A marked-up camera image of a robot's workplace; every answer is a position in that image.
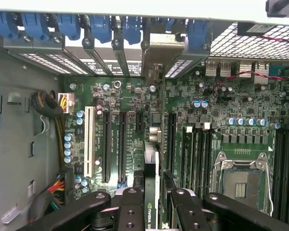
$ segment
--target pci slot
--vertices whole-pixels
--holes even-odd
[[[110,152],[111,152],[111,114],[103,115],[103,157],[102,157],[102,182],[108,183],[110,179]]]
[[[167,161],[168,169],[173,173],[175,160],[175,133],[176,133],[177,115],[175,113],[168,114],[167,129]]]
[[[127,113],[119,113],[118,183],[126,182]]]
[[[142,112],[136,112],[136,132],[144,131],[144,114]]]
[[[95,158],[95,149],[93,148],[95,140],[94,107],[85,107],[85,135],[84,135],[84,176],[92,177],[92,160]]]

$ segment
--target ventilation grille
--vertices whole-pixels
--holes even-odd
[[[56,64],[53,64],[52,62],[49,62],[48,60],[36,55],[36,54],[25,54],[25,53],[22,53],[20,54],[21,56],[24,56],[34,62],[37,62],[38,64],[40,65],[43,65],[43,66],[46,66],[60,74],[71,74],[69,71],[67,70],[64,70],[63,68],[57,66]]]
[[[237,23],[229,26],[211,46],[210,57],[289,60],[289,43],[237,36]],[[289,26],[277,26],[265,36],[289,39]]]

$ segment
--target screw hole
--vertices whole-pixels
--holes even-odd
[[[135,226],[134,223],[131,222],[126,224],[126,227],[130,229],[133,228],[134,226]]]
[[[200,225],[198,223],[194,223],[194,228],[195,229],[200,229]]]

